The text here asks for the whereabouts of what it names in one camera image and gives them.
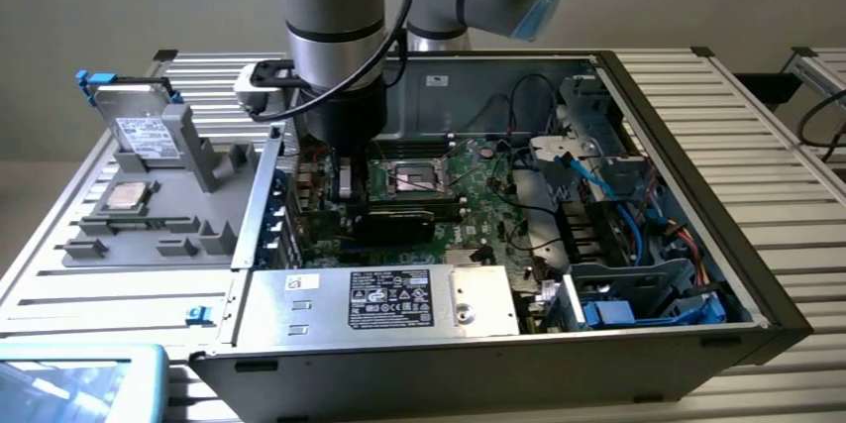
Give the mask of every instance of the barcode sticker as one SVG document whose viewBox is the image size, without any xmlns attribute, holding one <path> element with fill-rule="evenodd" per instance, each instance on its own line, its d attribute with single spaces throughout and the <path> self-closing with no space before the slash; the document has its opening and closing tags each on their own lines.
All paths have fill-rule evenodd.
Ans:
<svg viewBox="0 0 846 423">
<path fill-rule="evenodd" d="M 132 152 L 141 159 L 177 159 L 180 152 L 170 132 L 158 118 L 117 118 L 117 126 Z"/>
<path fill-rule="evenodd" d="M 447 75 L 432 75 L 425 76 L 425 86 L 435 86 L 439 88 L 449 86 L 449 76 Z"/>
</svg>

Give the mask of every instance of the wire bundle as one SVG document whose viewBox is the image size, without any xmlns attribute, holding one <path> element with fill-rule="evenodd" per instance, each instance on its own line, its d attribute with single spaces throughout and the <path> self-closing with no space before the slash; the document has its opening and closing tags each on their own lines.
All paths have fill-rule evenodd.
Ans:
<svg viewBox="0 0 846 423">
<path fill-rule="evenodd" d="M 674 220 L 667 220 L 670 226 L 676 226 Z M 699 252 L 699 246 L 696 245 L 696 241 L 692 239 L 692 235 L 687 231 L 687 228 L 680 227 L 675 231 L 675 236 L 678 239 L 684 242 L 687 248 L 690 249 L 690 253 L 692 254 L 692 263 L 696 266 L 696 280 L 694 284 L 696 286 L 704 286 L 711 283 L 711 279 L 708 277 L 707 270 L 704 269 L 704 263 L 702 261 L 702 253 Z"/>
</svg>

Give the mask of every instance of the warning label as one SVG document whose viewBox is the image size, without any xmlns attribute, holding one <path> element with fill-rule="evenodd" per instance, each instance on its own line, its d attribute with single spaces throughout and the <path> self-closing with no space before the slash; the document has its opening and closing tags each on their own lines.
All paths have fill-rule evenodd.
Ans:
<svg viewBox="0 0 846 423">
<path fill-rule="evenodd" d="M 349 327 L 361 330 L 433 325 L 428 269 L 351 274 Z"/>
<path fill-rule="evenodd" d="M 116 121 L 132 151 L 141 159 L 178 158 L 180 153 L 161 119 L 117 118 Z"/>
</svg>

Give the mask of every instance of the power supply label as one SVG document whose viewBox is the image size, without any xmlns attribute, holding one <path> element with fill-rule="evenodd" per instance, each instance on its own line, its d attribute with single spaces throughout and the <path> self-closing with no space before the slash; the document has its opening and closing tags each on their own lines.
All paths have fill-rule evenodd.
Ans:
<svg viewBox="0 0 846 423">
<path fill-rule="evenodd" d="M 432 327 L 433 316 L 428 269 L 351 273 L 349 327 Z"/>
</svg>

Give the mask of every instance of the blue tab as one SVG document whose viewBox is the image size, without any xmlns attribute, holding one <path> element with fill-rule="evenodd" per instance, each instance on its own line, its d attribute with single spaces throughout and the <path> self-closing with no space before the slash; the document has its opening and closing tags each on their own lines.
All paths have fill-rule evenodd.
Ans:
<svg viewBox="0 0 846 423">
<path fill-rule="evenodd" d="M 108 84 L 114 81 L 117 75 L 114 73 L 94 73 L 88 79 L 90 84 Z"/>
<path fill-rule="evenodd" d="M 593 301 L 584 308 L 591 326 L 623 326 L 635 323 L 632 307 L 627 301 Z"/>
<path fill-rule="evenodd" d="M 206 306 L 192 307 L 185 313 L 186 326 L 205 326 L 213 324 L 212 309 Z"/>
<path fill-rule="evenodd" d="M 707 301 L 704 302 L 699 324 L 722 324 L 723 322 L 726 322 L 726 319 L 726 308 L 719 302 L 716 294 L 711 293 Z"/>
<path fill-rule="evenodd" d="M 90 105 L 90 107 L 96 108 L 96 101 L 93 100 L 93 96 L 90 95 L 90 91 L 88 91 L 88 71 L 81 69 L 76 72 L 76 86 L 84 95 L 84 99 Z"/>
</svg>

